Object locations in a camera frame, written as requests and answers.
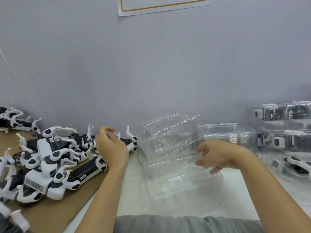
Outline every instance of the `gray shirt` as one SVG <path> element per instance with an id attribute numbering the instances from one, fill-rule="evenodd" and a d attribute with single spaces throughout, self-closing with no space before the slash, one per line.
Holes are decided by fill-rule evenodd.
<path id="1" fill-rule="evenodd" d="M 260 221 L 207 216 L 119 216 L 114 233 L 264 233 Z"/>

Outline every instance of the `white sticker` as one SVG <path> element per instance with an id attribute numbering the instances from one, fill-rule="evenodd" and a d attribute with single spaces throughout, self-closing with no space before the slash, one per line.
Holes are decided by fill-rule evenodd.
<path id="1" fill-rule="evenodd" d="M 84 178 L 86 178 L 86 174 L 84 174 L 82 177 L 80 177 L 80 180 L 83 180 Z"/>

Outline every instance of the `brown cardboard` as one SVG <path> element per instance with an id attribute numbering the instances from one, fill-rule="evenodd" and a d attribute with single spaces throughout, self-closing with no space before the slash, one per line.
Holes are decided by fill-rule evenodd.
<path id="1" fill-rule="evenodd" d="M 0 156 L 3 156 L 9 147 L 12 148 L 12 155 L 20 151 L 17 132 L 0 132 Z M 33 138 L 25 132 L 19 132 L 26 140 Z M 30 223 L 30 230 L 34 233 L 61 232 L 96 192 L 106 174 L 107 171 L 99 173 L 76 191 L 66 190 L 62 200 L 51 200 L 45 196 L 39 203 L 29 208 L 21 208 L 15 201 L 8 202 L 7 206 L 11 210 L 21 209 Z"/>

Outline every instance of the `orange border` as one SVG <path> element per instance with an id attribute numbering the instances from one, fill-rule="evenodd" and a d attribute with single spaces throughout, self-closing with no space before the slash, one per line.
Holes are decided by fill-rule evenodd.
<path id="1" fill-rule="evenodd" d="M 140 11 L 140 10 L 146 10 L 146 9 L 152 9 L 152 8 L 158 8 L 158 7 L 176 6 L 176 5 L 181 5 L 181 4 L 189 4 L 189 3 L 195 3 L 195 2 L 200 2 L 200 1 L 205 1 L 205 0 L 188 1 L 188 2 L 182 2 L 182 3 L 175 3 L 175 4 L 162 5 L 162 6 L 152 6 L 152 7 L 145 7 L 145 8 L 132 9 L 132 10 L 123 10 L 122 0 L 121 0 L 121 9 L 122 9 L 122 12 L 126 12 L 126 11 Z"/>

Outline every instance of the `forearm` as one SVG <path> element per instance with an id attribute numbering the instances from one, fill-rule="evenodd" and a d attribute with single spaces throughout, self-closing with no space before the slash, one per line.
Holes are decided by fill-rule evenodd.
<path id="1" fill-rule="evenodd" d="M 76 233 L 112 233 L 120 200 L 125 168 L 108 171 Z"/>
<path id="2" fill-rule="evenodd" d="M 236 162 L 267 233 L 310 232 L 311 219 L 253 154 Z"/>

